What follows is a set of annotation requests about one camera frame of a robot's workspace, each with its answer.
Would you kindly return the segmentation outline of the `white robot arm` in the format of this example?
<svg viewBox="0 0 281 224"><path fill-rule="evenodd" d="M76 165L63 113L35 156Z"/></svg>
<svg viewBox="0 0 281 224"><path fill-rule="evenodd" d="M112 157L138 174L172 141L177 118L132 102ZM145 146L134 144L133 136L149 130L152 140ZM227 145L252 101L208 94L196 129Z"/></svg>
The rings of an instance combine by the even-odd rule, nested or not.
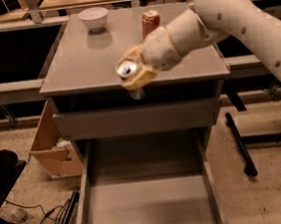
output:
<svg viewBox="0 0 281 224"><path fill-rule="evenodd" d="M281 20L251 0L193 0L192 8L127 51L116 71L125 89L137 91L188 53L228 36L237 38L281 82Z"/></svg>

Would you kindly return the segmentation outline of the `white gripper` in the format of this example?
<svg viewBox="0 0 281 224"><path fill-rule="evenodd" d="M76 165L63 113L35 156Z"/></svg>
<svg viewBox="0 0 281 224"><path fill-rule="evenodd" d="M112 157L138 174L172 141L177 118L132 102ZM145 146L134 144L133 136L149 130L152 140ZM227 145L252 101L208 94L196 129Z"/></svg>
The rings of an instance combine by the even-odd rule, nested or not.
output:
<svg viewBox="0 0 281 224"><path fill-rule="evenodd" d="M182 60L179 50L165 28L157 27L143 40L143 44L136 45L128 50L118 60L117 67L122 65L140 65L138 73L122 82L128 91L139 90L154 80L157 70L167 71L175 67Z"/></svg>

